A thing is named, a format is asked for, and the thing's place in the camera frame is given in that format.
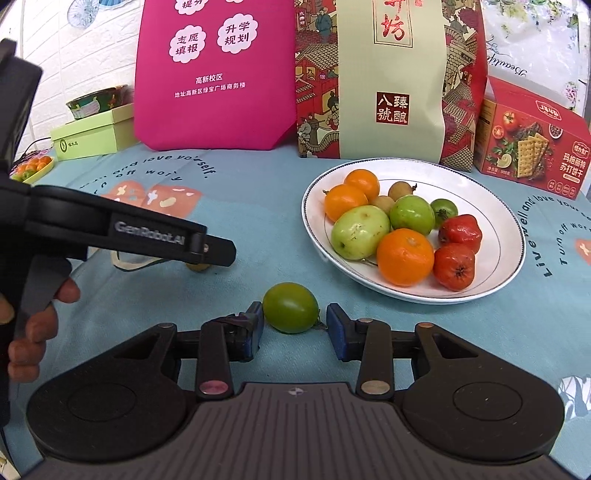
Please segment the person's left hand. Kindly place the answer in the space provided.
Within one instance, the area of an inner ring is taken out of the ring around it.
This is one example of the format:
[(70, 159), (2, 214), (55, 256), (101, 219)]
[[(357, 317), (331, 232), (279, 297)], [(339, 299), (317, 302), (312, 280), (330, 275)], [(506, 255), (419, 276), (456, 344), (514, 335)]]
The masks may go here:
[[(58, 302), (71, 304), (80, 298), (77, 284), (68, 278), (54, 296)], [(15, 313), (12, 305), (1, 294), (1, 325), (9, 323)], [(45, 355), (46, 342), (58, 334), (58, 315), (52, 302), (43, 310), (32, 315), (22, 338), (13, 340), (8, 347), (8, 374), (12, 381), (29, 383), (36, 380), (40, 363)]]

